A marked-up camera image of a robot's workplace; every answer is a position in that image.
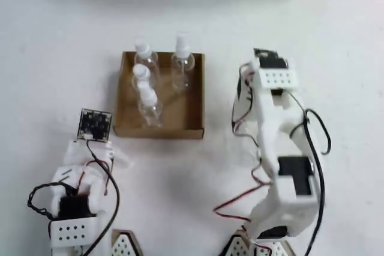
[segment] plastic bottle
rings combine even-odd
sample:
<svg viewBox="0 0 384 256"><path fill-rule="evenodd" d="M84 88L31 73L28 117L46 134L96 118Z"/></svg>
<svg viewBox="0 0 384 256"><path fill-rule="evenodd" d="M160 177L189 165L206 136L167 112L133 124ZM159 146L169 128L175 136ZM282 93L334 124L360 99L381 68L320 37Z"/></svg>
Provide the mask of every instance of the plastic bottle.
<svg viewBox="0 0 384 256"><path fill-rule="evenodd" d="M151 85L152 87L156 87L160 82L160 71L158 67L158 55L156 52L153 52L149 47L148 43L146 43L141 38L136 38L134 42L136 48L136 55L134 57L134 63L142 64L151 72Z"/></svg>
<svg viewBox="0 0 384 256"><path fill-rule="evenodd" d="M146 121L146 126L163 126L163 105L158 100L156 92L148 84L140 82L139 112Z"/></svg>
<svg viewBox="0 0 384 256"><path fill-rule="evenodd" d="M194 57L187 43L187 35L180 33L176 40L176 52L172 55L172 85L176 91L191 88Z"/></svg>
<svg viewBox="0 0 384 256"><path fill-rule="evenodd" d="M142 81L148 82L150 87L152 87L153 79L151 77L151 71L147 66L135 64L133 67L132 86L136 91L139 91L137 84Z"/></svg>

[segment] cardboard tray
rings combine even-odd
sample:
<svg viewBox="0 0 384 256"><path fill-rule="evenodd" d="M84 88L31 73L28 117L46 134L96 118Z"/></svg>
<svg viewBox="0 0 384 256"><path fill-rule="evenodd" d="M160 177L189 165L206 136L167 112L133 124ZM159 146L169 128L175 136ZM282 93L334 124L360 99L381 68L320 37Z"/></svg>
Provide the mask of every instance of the cardboard tray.
<svg viewBox="0 0 384 256"><path fill-rule="evenodd" d="M134 55L123 52L113 129L117 136L133 138L201 139L204 136L204 61L203 54L194 53L195 68L192 87L177 93L172 87L170 59L172 53L160 52L160 84L157 95L163 103L163 126L145 127L137 108L137 94L131 84Z"/></svg>

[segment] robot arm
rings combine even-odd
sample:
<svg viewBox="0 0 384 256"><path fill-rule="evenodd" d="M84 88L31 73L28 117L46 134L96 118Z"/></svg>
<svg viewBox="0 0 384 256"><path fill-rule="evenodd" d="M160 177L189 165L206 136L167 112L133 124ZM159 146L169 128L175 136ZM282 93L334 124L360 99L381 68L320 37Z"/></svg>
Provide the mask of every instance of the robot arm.
<svg viewBox="0 0 384 256"><path fill-rule="evenodd" d="M69 142L63 166L57 169L50 183L36 187L29 196L28 206L51 219L53 256L111 255L109 228L119 200L112 217L101 205L109 179L119 194L111 175L114 152L107 141L111 117L110 113L83 109L77 140ZM92 150L88 141L92 141ZM47 186L53 194L50 212L32 204L35 192Z"/></svg>
<svg viewBox="0 0 384 256"><path fill-rule="evenodd" d="M322 160L302 102L293 95L297 88L295 71L275 52L255 50L255 56L243 73L246 79L242 89L238 88L235 106L249 106L242 92L250 90L252 108L247 118L257 121L261 165L273 184L252 210L251 222L245 227L254 242L277 242L300 234L323 205L322 171L319 173L316 163ZM281 133L290 136L301 151L299 155L278 155L276 143Z"/></svg>

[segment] white bottle cap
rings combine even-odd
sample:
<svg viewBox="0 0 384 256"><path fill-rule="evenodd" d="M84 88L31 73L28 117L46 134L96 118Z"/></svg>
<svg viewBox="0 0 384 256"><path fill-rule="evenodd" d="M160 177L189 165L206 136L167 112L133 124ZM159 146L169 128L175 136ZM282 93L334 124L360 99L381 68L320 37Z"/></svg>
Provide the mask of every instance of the white bottle cap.
<svg viewBox="0 0 384 256"><path fill-rule="evenodd" d="M179 33L176 39L176 56L178 58L188 58L191 54L191 47L187 43L187 35Z"/></svg>
<svg viewBox="0 0 384 256"><path fill-rule="evenodd" d="M150 88L139 88L140 90L140 99L145 106L155 106L157 103L157 95L156 92Z"/></svg>
<svg viewBox="0 0 384 256"><path fill-rule="evenodd" d="M136 48L137 54L141 58L149 58L152 55L152 50L149 48L149 44L146 43L143 38L136 38L134 40L134 46Z"/></svg>
<svg viewBox="0 0 384 256"><path fill-rule="evenodd" d="M147 80L151 76L151 71L143 64L135 64L133 67L133 74L139 80Z"/></svg>

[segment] table surface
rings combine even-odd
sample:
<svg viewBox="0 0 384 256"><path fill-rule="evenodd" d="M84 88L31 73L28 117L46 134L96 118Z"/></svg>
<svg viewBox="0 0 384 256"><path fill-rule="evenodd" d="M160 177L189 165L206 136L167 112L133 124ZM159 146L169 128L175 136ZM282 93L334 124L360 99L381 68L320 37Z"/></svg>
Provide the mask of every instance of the table surface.
<svg viewBox="0 0 384 256"><path fill-rule="evenodd" d="M61 165L82 107L113 110L121 52L134 49L135 36L172 51L178 31L206 55L205 138L112 135L122 195L115 227L133 230L145 255L218 254L241 223L212 208L254 185L254 149L232 135L230 112L238 67L260 47L295 65L306 105L333 139L312 255L381 254L384 0L0 0L0 7L2 255L49 254L48 221L26 207L29 192ZM246 215L263 193L227 211ZM45 191L36 201L49 199ZM312 230L290 240L298 255Z"/></svg>

